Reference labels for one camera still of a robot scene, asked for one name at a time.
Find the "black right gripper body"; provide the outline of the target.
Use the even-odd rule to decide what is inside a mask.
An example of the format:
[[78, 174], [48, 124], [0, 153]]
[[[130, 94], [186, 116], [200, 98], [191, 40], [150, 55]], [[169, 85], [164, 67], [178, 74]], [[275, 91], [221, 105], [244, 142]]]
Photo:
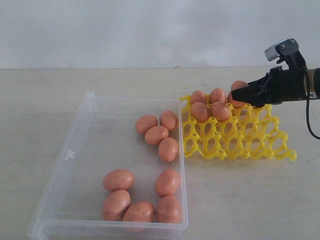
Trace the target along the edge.
[[305, 73], [302, 70], [283, 70], [278, 66], [272, 68], [266, 77], [266, 87], [262, 92], [264, 104], [279, 105], [307, 99]]

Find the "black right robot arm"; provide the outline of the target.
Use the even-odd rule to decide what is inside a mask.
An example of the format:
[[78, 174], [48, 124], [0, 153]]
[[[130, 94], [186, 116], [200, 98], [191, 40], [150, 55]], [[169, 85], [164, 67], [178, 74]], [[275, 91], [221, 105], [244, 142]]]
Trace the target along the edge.
[[232, 99], [244, 102], [254, 107], [264, 105], [279, 105], [283, 102], [304, 101], [308, 96], [307, 85], [310, 88], [310, 99], [320, 98], [320, 69], [283, 70], [274, 67], [262, 78], [248, 83], [248, 86], [231, 91]]

